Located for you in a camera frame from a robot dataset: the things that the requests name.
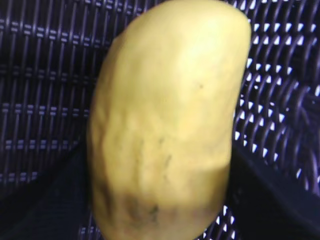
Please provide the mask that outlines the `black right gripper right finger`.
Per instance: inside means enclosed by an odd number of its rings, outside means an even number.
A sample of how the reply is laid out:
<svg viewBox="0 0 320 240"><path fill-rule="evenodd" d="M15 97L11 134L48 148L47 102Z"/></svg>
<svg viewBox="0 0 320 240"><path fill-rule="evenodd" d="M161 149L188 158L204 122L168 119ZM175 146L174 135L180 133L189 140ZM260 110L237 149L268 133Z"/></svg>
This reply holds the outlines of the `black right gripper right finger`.
<svg viewBox="0 0 320 240"><path fill-rule="evenodd" d="M320 238L320 198L239 146L232 147L226 201L243 240Z"/></svg>

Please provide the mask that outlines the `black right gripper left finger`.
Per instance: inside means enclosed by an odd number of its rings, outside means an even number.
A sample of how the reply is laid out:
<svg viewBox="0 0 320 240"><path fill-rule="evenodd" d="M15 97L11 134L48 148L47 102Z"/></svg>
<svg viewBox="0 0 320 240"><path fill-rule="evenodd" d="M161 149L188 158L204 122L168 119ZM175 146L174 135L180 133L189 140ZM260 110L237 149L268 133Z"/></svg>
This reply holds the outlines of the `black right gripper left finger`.
<svg viewBox="0 0 320 240"><path fill-rule="evenodd" d="M85 147L0 201L2 240L76 240L89 204Z"/></svg>

